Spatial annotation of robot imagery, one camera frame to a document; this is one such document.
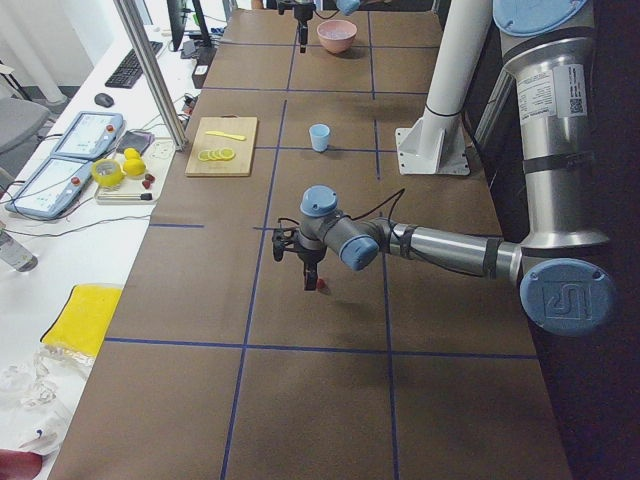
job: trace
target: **yellow knife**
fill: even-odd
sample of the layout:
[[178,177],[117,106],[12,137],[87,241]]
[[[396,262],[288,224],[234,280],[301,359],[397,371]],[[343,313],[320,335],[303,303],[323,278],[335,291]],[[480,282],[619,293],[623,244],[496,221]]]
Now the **yellow knife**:
[[226,137],[226,138],[232,138],[233,140],[246,140],[247,137],[245,137],[244,135],[234,135],[233,133],[225,133],[225,132],[220,132],[218,130],[207,130],[206,132],[207,135],[216,135],[218,137]]

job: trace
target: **wooden cutting board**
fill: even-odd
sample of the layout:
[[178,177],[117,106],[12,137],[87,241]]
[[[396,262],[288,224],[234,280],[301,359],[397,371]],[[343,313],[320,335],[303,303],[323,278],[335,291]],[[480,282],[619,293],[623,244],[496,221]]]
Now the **wooden cutting board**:
[[[191,147],[185,175],[187,177],[247,177],[251,174],[253,148],[258,129],[257,117],[202,117]],[[207,135],[216,130],[234,135],[244,135],[246,140],[234,140],[217,135]],[[203,162],[198,155],[203,150],[232,148],[235,157],[232,160],[213,160]]]

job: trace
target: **blue joint cap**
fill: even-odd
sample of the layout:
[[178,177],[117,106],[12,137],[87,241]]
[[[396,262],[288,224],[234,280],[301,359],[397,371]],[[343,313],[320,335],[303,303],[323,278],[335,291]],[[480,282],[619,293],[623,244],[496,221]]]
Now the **blue joint cap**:
[[336,7],[343,15],[349,16],[360,8],[360,0],[338,0]]
[[338,207],[338,195],[329,187],[314,185],[302,195],[300,211],[308,217],[324,217]]
[[543,329],[577,337],[612,319],[617,293],[611,277],[600,267],[556,258],[526,273],[520,300],[529,318]]
[[342,244],[340,260],[352,270],[362,270],[378,254],[378,244],[369,235],[352,237]]
[[532,37],[559,27],[586,3],[587,0],[493,0],[493,19],[507,35]]

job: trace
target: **sticker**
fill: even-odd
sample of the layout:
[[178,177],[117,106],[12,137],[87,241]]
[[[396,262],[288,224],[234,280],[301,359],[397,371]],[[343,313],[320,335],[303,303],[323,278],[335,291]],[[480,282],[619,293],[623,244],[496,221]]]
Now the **sticker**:
[[556,114],[556,97],[551,70],[537,73],[518,82],[520,125]]
[[587,89],[584,67],[580,64],[560,65],[553,69],[558,117],[586,117]]

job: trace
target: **red object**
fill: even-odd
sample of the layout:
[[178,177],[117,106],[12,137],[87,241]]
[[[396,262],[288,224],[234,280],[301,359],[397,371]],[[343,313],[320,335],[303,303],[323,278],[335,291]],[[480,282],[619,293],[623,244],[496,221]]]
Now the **red object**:
[[0,450],[0,480],[32,480],[42,470],[37,453]]

